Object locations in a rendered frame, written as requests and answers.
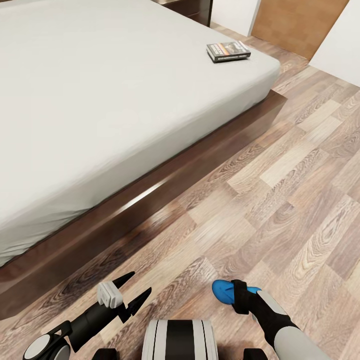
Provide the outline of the robot trunk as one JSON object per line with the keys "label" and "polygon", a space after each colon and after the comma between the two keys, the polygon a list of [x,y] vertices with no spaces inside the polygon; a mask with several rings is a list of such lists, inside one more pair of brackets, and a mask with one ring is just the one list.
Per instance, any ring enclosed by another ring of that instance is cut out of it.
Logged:
{"label": "robot trunk", "polygon": [[141,360],[219,360],[210,320],[151,320]]}

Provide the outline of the sandal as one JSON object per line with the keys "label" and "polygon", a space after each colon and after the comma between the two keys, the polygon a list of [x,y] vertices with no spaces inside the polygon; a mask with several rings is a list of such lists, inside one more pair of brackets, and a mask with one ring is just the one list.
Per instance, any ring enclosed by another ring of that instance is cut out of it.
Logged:
{"label": "sandal", "polygon": [[[247,287],[247,290],[256,293],[262,291],[259,287]],[[235,303],[234,284],[224,279],[217,279],[212,283],[212,291],[218,300],[224,304],[231,305]]]}

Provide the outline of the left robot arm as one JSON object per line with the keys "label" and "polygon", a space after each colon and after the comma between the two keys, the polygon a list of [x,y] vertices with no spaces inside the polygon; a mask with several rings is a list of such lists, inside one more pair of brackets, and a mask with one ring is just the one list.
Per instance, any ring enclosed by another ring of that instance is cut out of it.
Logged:
{"label": "left robot arm", "polygon": [[[118,290],[126,283],[135,271],[131,271],[113,281],[98,284],[97,302],[89,307],[74,321],[66,320],[46,334],[36,339],[23,354],[22,360],[69,360],[71,346],[75,353],[93,336],[96,336],[117,316],[125,324],[135,316],[152,292],[148,288],[128,304],[123,302],[123,295]],[[61,335],[56,332],[61,330]],[[71,343],[64,338],[68,336]]]}

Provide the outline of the hardback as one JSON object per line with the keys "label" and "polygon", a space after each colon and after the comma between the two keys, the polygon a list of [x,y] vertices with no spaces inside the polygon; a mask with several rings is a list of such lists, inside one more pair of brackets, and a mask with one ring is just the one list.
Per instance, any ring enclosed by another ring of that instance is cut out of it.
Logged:
{"label": "hardback", "polygon": [[241,41],[207,44],[206,50],[214,61],[249,58],[251,56],[251,51]]}

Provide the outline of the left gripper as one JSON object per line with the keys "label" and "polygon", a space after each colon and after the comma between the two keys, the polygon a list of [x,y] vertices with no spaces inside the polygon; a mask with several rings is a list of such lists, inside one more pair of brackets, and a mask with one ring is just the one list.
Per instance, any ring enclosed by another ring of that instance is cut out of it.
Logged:
{"label": "left gripper", "polygon": [[[126,283],[133,275],[135,271],[131,271],[112,282],[115,284],[117,289],[119,289],[124,283]],[[104,329],[110,322],[112,322],[117,316],[120,317],[121,321],[125,324],[131,316],[135,316],[138,310],[141,308],[143,303],[149,297],[152,292],[152,288],[148,288],[145,292],[140,294],[137,298],[132,300],[128,304],[128,308],[124,302],[116,307],[111,308],[107,307],[105,304],[100,305],[99,302],[96,302],[91,307],[89,307],[85,312],[85,317],[91,329],[93,336],[96,336],[102,329]]]}

